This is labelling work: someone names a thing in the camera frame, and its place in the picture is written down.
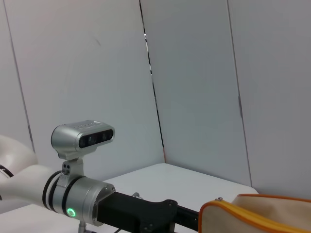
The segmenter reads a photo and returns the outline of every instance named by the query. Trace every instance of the gray camera housing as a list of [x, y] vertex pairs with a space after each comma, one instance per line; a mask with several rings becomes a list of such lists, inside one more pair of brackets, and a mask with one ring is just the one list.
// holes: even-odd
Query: gray camera housing
[[[79, 146], [81, 137], [107, 130], [113, 131], [113, 135], [110, 140], [84, 148]], [[97, 147], [112, 142], [114, 137], [115, 129], [112, 126], [100, 121], [86, 120], [57, 126], [52, 133], [51, 144], [52, 147], [57, 151], [59, 158], [73, 160], [82, 158], [84, 155], [94, 152]]]

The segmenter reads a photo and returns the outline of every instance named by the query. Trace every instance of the white wall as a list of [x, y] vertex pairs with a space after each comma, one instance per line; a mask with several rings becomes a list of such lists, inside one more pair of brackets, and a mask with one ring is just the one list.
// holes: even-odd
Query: white wall
[[229, 6], [253, 186], [310, 198], [311, 1]]
[[[32, 148], [2, 1], [0, 1], [0, 134]], [[25, 204], [19, 201], [0, 201], [0, 214], [23, 205]]]
[[5, 1], [39, 163], [61, 168], [51, 147], [60, 124], [94, 119], [113, 143], [85, 157], [107, 179], [164, 161], [137, 0]]
[[141, 0], [167, 162], [250, 185], [226, 0]]

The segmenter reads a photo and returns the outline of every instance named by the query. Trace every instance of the panel seam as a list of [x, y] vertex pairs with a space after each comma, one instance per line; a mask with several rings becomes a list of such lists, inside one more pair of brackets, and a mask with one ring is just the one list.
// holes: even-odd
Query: panel seam
[[31, 128], [30, 128], [30, 124], [29, 124], [29, 118], [28, 118], [28, 113], [27, 113], [27, 108], [26, 108], [24, 93], [23, 93], [23, 89], [22, 89], [22, 86], [21, 86], [20, 75], [19, 75], [19, 70], [18, 70], [16, 55], [15, 55], [15, 50], [14, 50], [14, 46], [13, 46], [13, 39], [12, 39], [12, 34], [11, 34], [11, 28], [10, 28], [10, 23], [9, 23], [9, 17], [8, 17], [8, 13], [7, 13], [6, 6], [5, 6], [5, 0], [3, 0], [3, 6], [4, 6], [6, 21], [7, 21], [7, 24], [8, 24], [8, 29], [9, 29], [9, 34], [10, 34], [10, 42], [11, 42], [11, 48], [12, 48], [12, 52], [13, 52], [13, 59], [14, 59], [14, 63], [15, 63], [15, 68], [16, 68], [16, 72], [17, 72], [18, 84], [19, 84], [20, 93], [21, 93], [21, 98], [22, 98], [22, 101], [23, 101], [24, 111], [25, 111], [26, 120], [27, 120], [29, 138], [30, 138], [30, 141], [31, 141], [31, 144], [32, 144], [32, 147], [33, 147], [33, 151], [35, 152], [35, 145], [34, 145], [34, 141], [33, 141], [33, 138], [32, 138], [32, 133], [31, 133]]
[[[234, 68], [235, 68], [235, 74], [236, 74], [236, 79], [237, 79], [238, 94], [239, 94], [239, 98], [241, 99], [240, 86], [239, 86], [239, 79], [238, 79], [237, 61], [236, 61], [236, 54], [235, 54], [234, 41], [233, 41], [233, 32], [232, 32], [232, 23], [231, 23], [231, 15], [230, 15], [229, 0], [226, 0], [226, 1], [227, 1], [227, 10], [228, 10], [228, 18], [229, 18], [229, 26], [230, 26], [230, 35], [231, 35], [231, 43], [232, 43], [232, 50], [233, 50]], [[242, 116], [243, 116], [242, 103], [241, 103], [241, 114], [242, 114]], [[247, 158], [249, 179], [250, 179], [250, 182], [251, 182], [251, 187], [253, 187], [252, 175], [251, 175], [251, 168], [250, 168], [250, 164], [249, 164], [249, 156], [248, 156], [247, 142], [246, 142], [246, 133], [245, 133], [245, 126], [244, 126], [244, 117], [241, 117], [241, 118], [242, 118], [242, 126], [243, 126], [244, 143], [245, 143], [245, 150], [246, 150], [246, 158]]]

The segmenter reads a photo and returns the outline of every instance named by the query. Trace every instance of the orange trim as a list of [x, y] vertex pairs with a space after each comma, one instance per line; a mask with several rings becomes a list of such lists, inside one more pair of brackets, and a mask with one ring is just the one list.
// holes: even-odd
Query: orange trim
[[[256, 217], [257, 219], [261, 219], [261, 220], [265, 220], [267, 223], [270, 223], [270, 224], [274, 224], [275, 226], [278, 226], [278, 227], [283, 227], [283, 228], [287, 228], [288, 231], [281, 231], [281, 230], [275, 230], [275, 229], [271, 229], [269, 227], [265, 227], [263, 225], [260, 225], [258, 223], [255, 223], [249, 219], [246, 219], [245, 217], [241, 216], [239, 213], [234, 212], [233, 210], [229, 209], [228, 207], [226, 207], [224, 204], [229, 204], [229, 205], [232, 205], [234, 208], [237, 209], [237, 211], [240, 211], [244, 214], [248, 214], [249, 216], [252, 216], [252, 217]], [[200, 212], [199, 212], [199, 233], [202, 233], [202, 215], [203, 215], [203, 211], [206, 207], [208, 206], [211, 206], [211, 205], [214, 205], [214, 206], [218, 206], [222, 209], [224, 209], [225, 211], [227, 211], [228, 213], [232, 214], [234, 217], [236, 217], [237, 219], [243, 221], [243, 222], [246, 222], [247, 224], [255, 227], [255, 228], [258, 228], [258, 229], [261, 229], [263, 231], [267, 231], [269, 233], [289, 233], [289, 232], [299, 232], [299, 233], [307, 233], [308, 231], [304, 231], [304, 230], [301, 230], [301, 229], [293, 229], [292, 227], [288, 227], [286, 225], [283, 225], [283, 224], [280, 224], [280, 223], [277, 223], [277, 222], [273, 222], [267, 218], [264, 218], [262, 216], [259, 216], [253, 212], [249, 212], [241, 207], [238, 207], [238, 206], [235, 206], [233, 204], [230, 204], [226, 201], [210, 201], [208, 203], [205, 203], [201, 209], [200, 209]]]
[[238, 197], [277, 198], [277, 199], [285, 199], [285, 200], [298, 200], [298, 201], [304, 201], [304, 202], [311, 202], [311, 200], [308, 200], [308, 199], [291, 198], [291, 197], [276, 196], [276, 195], [264, 195], [264, 194], [239, 194]]

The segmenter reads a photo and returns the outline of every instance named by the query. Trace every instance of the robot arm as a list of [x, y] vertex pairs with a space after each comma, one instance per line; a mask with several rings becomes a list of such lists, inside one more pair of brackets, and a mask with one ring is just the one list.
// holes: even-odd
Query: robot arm
[[29, 166], [0, 181], [2, 199], [22, 199], [95, 226], [105, 223], [133, 233], [173, 232], [175, 223], [198, 231], [198, 213], [174, 200], [141, 200], [84, 176], [82, 157], [112, 142], [114, 136], [113, 127], [98, 121], [58, 126], [51, 143], [65, 159], [62, 170]]

